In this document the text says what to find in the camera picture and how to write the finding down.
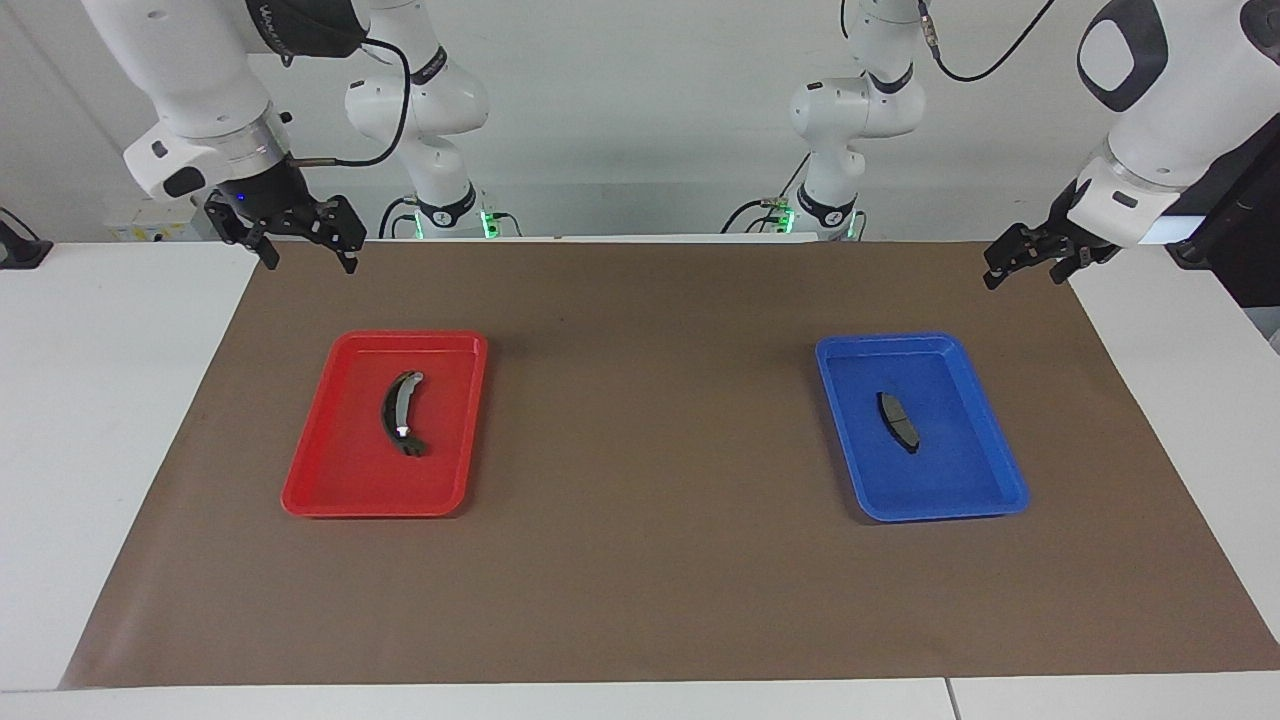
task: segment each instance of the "curved metal part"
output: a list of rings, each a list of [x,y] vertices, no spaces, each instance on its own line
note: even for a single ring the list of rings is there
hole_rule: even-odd
[[[911,455],[919,452],[920,433],[915,429],[911,419],[906,416],[906,409],[902,407],[902,402],[887,392],[877,392],[876,402],[879,407],[881,419],[884,420],[884,427],[893,436],[893,439]]]
[[[426,454],[426,443],[413,436],[408,427],[408,409],[413,391],[425,375],[417,370],[407,370],[397,375],[383,397],[383,429],[387,437],[404,455],[419,457]]]

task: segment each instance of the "black metal part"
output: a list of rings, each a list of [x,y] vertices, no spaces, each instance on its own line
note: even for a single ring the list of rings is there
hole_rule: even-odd
[[[246,0],[257,33],[285,65],[294,56],[346,58],[366,31],[351,3],[334,0]]]
[[[906,409],[902,407],[902,402],[887,392],[876,393],[876,406],[879,409],[881,420],[884,421],[884,428],[888,433],[893,436],[893,439],[902,446],[911,455],[920,451],[920,433],[915,429],[915,424],[906,415]]]
[[[813,215],[822,227],[838,228],[840,223],[844,223],[849,214],[854,211],[854,204],[858,202],[858,197],[836,208],[814,200],[804,183],[801,183],[800,190],[796,191],[796,201],[800,204],[800,209]]]
[[[1166,246],[1183,269],[1212,269],[1210,252],[1224,238],[1240,231],[1260,209],[1280,195],[1280,133],[1270,137],[1252,163],[1231,183],[1226,193],[1204,217],[1201,227],[1187,240]]]
[[[406,370],[396,377],[390,387],[387,388],[387,395],[383,396],[383,429],[387,430],[387,437],[390,438],[392,445],[411,457],[421,457],[428,451],[426,443],[413,436],[407,420],[412,391],[421,379],[422,374],[420,372]],[[408,386],[408,392],[402,392],[406,386]]]
[[[419,200],[417,209],[421,210],[429,220],[431,220],[433,225],[448,229],[456,227],[458,220],[461,220],[463,215],[470,213],[471,209],[476,206],[476,186],[470,184],[467,186],[467,193],[463,195],[462,200],[458,200],[457,202],[439,206]]]
[[[435,76],[440,74],[440,70],[443,70],[444,65],[447,65],[448,63],[449,63],[449,54],[448,51],[444,50],[444,46],[442,45],[435,51],[435,55],[431,55],[431,59],[428,60],[426,64],[424,64],[421,68],[419,68],[417,72],[411,74],[408,79],[416,86],[424,86],[431,82],[435,78]]]
[[[1242,177],[1228,192],[1229,209],[1215,209],[1192,240],[1242,307],[1275,307],[1280,305],[1280,146],[1272,143],[1257,155],[1245,174],[1249,178]]]
[[[225,193],[216,190],[205,201],[205,213],[209,214],[223,242],[243,245],[261,258],[269,270],[275,269],[280,256],[266,238],[266,233],[303,237],[328,247],[348,275],[356,272],[358,264],[356,252],[365,245],[365,225],[351,202],[342,195],[323,202],[307,196],[305,202],[292,208],[269,215],[250,217],[251,224],[246,227]]]
[[[876,86],[876,90],[883,92],[884,95],[893,95],[906,87],[906,83],[911,82],[911,76],[915,74],[915,65],[908,65],[906,72],[902,77],[895,79],[893,82],[884,82],[876,77],[876,73],[867,73],[868,79]]]
[[[987,273],[982,279],[988,290],[996,290],[1018,270],[1032,268],[1048,260],[1057,260],[1050,270],[1055,284],[1062,284],[1076,270],[1093,263],[1106,263],[1120,249],[1066,219],[1066,213],[1080,197],[1071,182],[1053,201],[1048,219],[1037,228],[1016,223],[1004,232],[983,252]]]
[[[342,195],[319,201],[307,190],[302,170],[285,156],[271,168],[228,181],[205,202],[218,236],[228,245],[243,245],[274,270],[279,254],[266,233],[291,234],[328,247],[347,274],[356,272],[356,252],[365,246],[366,231],[356,210]],[[246,228],[239,218],[250,220]]]
[[[4,220],[0,220],[0,245],[5,250],[0,270],[33,270],[54,249],[54,243],[47,240],[27,240],[19,236]]]

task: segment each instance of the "brown paper mat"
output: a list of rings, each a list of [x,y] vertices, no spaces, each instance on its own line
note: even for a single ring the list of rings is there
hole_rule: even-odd
[[[1075,296],[987,292],[975,245],[372,245],[355,277],[280,251],[65,687],[1280,669]],[[280,509],[355,328],[489,337],[461,516]],[[856,509],[813,346],[932,329],[968,347],[1027,512]]]

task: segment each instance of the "black cable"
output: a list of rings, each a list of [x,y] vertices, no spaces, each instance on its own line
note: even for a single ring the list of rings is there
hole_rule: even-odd
[[[721,228],[719,233],[721,234],[727,233],[728,228],[733,225],[733,222],[737,220],[739,218],[741,218],[742,213],[746,213],[751,208],[764,208],[764,201],[763,200],[753,200],[750,202],[744,202],[741,208],[739,208],[737,210],[733,210],[733,214],[730,215],[727,220],[724,220],[724,227]]]
[[[398,218],[392,220],[392,237],[396,237],[396,225],[399,224],[401,220],[412,220],[416,223],[417,215],[399,215]]]
[[[22,218],[19,218],[18,215],[14,215],[8,208],[0,206],[0,213],[4,213],[5,215],[9,215],[10,218],[13,218],[13,222],[15,222],[19,225],[22,225],[22,229],[27,231],[27,234],[31,236],[31,240],[33,240],[36,242],[44,242],[42,240],[40,240],[40,236],[36,234],[36,231],[31,229],[31,225],[28,225],[27,223],[22,222]]]
[[[786,197],[787,191],[791,190],[791,183],[796,182],[796,178],[800,177],[800,170],[804,169],[805,163],[808,163],[810,158],[813,158],[813,152],[804,154],[804,158],[800,159],[800,164],[796,165],[796,172],[791,173],[791,178],[787,179],[787,184],[782,186],[782,192],[778,193],[780,196]]]
[[[800,170],[804,169],[805,164],[809,161],[810,158],[813,158],[813,152],[805,152],[804,154],[804,158],[800,159],[800,164],[796,165],[795,172],[791,173],[790,178],[787,178],[787,184],[782,186],[782,192],[778,193],[778,197],[786,197],[787,196],[787,192],[791,190],[791,183],[796,182],[796,178],[800,177]],[[767,215],[764,215],[764,217],[772,220],[773,219],[773,213],[776,213],[776,211],[777,211],[777,208],[769,208],[769,213]]]
[[[390,222],[392,213],[394,213],[397,208],[399,208],[401,205],[412,205],[412,204],[413,202],[404,200],[403,197],[397,197],[396,200],[393,200],[392,204],[388,205],[385,210],[383,210],[383,222],[378,223],[378,237],[379,238],[387,237],[387,223]]]
[[[1007,60],[1015,51],[1018,51],[1018,47],[1023,44],[1024,40],[1027,40],[1027,36],[1030,35],[1033,29],[1036,29],[1036,26],[1039,24],[1041,19],[1044,17],[1044,13],[1048,13],[1048,9],[1052,8],[1053,3],[1056,1],[1057,0],[1046,0],[1044,6],[1041,8],[1038,13],[1036,13],[1036,17],[1032,18],[1032,22],[1027,26],[1027,28],[1023,29],[1023,33],[1018,36],[1018,40],[1015,40],[1014,44],[1009,46],[1009,50],[1005,50],[1005,54],[1001,55],[1000,59],[996,60],[993,65],[991,65],[989,68],[975,76],[956,74],[951,70],[951,68],[946,65],[946,63],[942,61],[942,50],[938,47],[937,31],[933,28],[933,19],[929,17],[929,8],[928,5],[924,4],[924,0],[920,0],[919,9],[920,9],[920,22],[924,24],[924,40],[925,42],[928,42],[929,53],[933,55],[933,61],[937,63],[938,69],[942,70],[942,74],[947,76],[948,78],[956,82],[978,82],[979,79],[983,79],[988,77],[991,73],[998,70],[1000,67],[1005,64],[1005,60]]]
[[[390,42],[384,42],[381,40],[375,40],[372,37],[366,37],[364,44],[372,45],[374,47],[381,47],[384,50],[390,50],[392,53],[396,54],[397,58],[399,58],[401,67],[404,70],[404,97],[401,99],[401,119],[399,123],[396,126],[396,137],[392,138],[390,145],[388,145],[387,149],[383,150],[380,155],[378,155],[376,158],[370,158],[369,160],[340,160],[338,158],[302,158],[300,160],[293,160],[293,165],[296,168],[321,168],[321,167],[332,168],[335,165],[339,168],[369,168],[390,158],[392,152],[396,151],[396,147],[399,146],[401,137],[404,136],[404,124],[408,122],[408,101],[410,101],[410,92],[412,92],[411,78],[413,76],[413,70],[410,69],[408,67],[408,55],[406,55],[403,50],[392,45]]]
[[[756,219],[751,220],[751,224],[746,225],[746,232],[748,232],[748,234],[750,234],[751,229],[755,228],[756,224],[760,225],[760,232],[764,232],[764,225],[768,224],[768,223],[771,223],[771,222],[776,223],[777,220],[774,220],[773,217],[771,217],[771,215],[764,215],[763,218],[756,218]]]
[[[494,219],[498,219],[498,220],[502,220],[502,219],[511,220],[511,224],[516,225],[516,234],[518,237],[525,237],[525,231],[520,229],[520,220],[515,215],[512,215],[511,213],[494,213],[493,217],[494,217]]]

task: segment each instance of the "plastic tray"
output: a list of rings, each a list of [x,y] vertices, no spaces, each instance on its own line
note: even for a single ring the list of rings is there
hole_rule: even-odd
[[[945,333],[828,337],[818,366],[858,502],[886,523],[1009,515],[1029,493],[960,342]],[[908,452],[879,415],[897,397],[920,436]]]
[[[361,331],[329,351],[298,441],[284,509],[311,518],[434,518],[466,496],[488,343],[471,332]],[[421,370],[410,427],[422,457],[401,452],[381,405],[397,375]]]

